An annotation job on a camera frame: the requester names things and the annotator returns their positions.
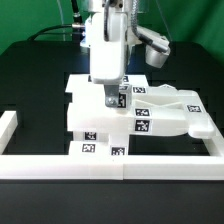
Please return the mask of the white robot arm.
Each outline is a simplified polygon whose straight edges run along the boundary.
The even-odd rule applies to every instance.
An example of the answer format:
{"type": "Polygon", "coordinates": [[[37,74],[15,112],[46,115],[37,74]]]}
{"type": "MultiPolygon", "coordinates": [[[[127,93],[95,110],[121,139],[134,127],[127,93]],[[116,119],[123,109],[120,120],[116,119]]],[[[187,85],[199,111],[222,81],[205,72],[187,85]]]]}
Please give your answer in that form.
{"type": "Polygon", "coordinates": [[[107,107],[116,108],[132,46],[137,41],[160,51],[158,42],[139,31],[139,0],[86,0],[91,12],[86,27],[90,77],[104,88],[107,107]]]}

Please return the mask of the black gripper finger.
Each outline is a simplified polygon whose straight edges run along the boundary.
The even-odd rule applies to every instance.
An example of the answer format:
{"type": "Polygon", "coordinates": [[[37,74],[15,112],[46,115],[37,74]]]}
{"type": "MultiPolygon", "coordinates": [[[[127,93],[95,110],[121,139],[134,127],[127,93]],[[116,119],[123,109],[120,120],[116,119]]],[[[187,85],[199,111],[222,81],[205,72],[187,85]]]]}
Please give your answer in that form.
{"type": "Polygon", "coordinates": [[[105,85],[105,105],[107,107],[117,108],[119,103],[119,86],[105,85]]]}

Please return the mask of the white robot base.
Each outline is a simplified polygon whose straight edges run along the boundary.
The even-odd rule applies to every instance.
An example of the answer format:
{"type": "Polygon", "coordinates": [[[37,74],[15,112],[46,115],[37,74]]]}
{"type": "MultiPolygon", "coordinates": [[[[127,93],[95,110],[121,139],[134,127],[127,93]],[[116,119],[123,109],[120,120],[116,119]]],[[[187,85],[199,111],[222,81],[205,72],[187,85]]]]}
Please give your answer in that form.
{"type": "Polygon", "coordinates": [[[80,49],[84,53],[88,53],[91,46],[91,28],[92,28],[92,18],[88,17],[84,23],[84,38],[80,42],[80,49]]]}

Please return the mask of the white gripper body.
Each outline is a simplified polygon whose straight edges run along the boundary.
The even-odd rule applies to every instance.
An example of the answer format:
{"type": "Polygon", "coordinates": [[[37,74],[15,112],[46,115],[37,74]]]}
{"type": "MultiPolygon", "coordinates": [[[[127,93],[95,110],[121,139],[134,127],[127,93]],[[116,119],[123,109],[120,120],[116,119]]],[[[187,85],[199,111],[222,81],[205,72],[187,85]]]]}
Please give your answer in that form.
{"type": "Polygon", "coordinates": [[[127,15],[112,13],[108,18],[109,40],[104,40],[104,15],[92,17],[90,74],[95,84],[118,85],[126,70],[127,15]]]}

